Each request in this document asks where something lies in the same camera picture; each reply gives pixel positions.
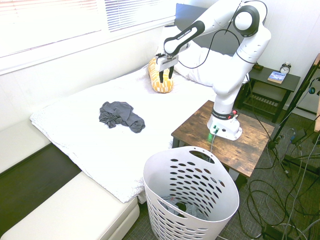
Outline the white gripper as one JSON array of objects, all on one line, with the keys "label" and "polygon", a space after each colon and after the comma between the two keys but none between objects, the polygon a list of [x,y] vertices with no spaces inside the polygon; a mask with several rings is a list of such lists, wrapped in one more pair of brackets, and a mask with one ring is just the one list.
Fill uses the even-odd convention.
[{"label": "white gripper", "polygon": [[168,78],[171,79],[174,72],[174,65],[179,61],[179,56],[167,58],[165,56],[156,57],[155,70],[159,72],[160,83],[164,82],[164,70],[169,69]]}]

